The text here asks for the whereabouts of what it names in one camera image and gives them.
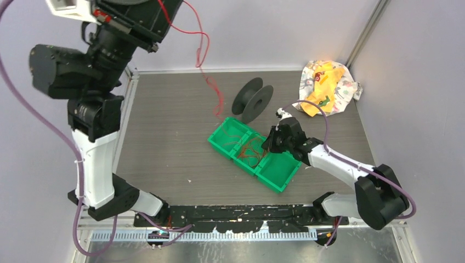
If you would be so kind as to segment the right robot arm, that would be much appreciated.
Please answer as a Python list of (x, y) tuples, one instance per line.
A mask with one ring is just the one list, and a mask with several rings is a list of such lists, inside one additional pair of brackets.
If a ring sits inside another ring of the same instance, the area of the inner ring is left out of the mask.
[(297, 161), (323, 170), (351, 187), (354, 192), (350, 195), (327, 192), (313, 201), (313, 218), (320, 225), (346, 216), (381, 230), (411, 207), (391, 167), (374, 167), (334, 151), (324, 141), (306, 136), (294, 117), (272, 126), (262, 148), (271, 153), (288, 152)]

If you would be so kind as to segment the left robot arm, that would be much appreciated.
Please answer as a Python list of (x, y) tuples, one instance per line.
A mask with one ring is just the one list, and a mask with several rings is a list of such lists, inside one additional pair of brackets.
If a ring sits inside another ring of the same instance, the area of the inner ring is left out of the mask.
[(81, 155), (77, 186), (68, 198), (86, 205), (96, 221), (133, 210), (156, 227), (169, 217), (168, 203), (113, 173), (123, 96), (112, 93), (137, 48), (156, 52), (181, 1), (48, 1), (53, 15), (82, 21), (88, 50), (38, 44), (29, 56), (33, 86), (52, 99), (67, 100), (71, 146)]

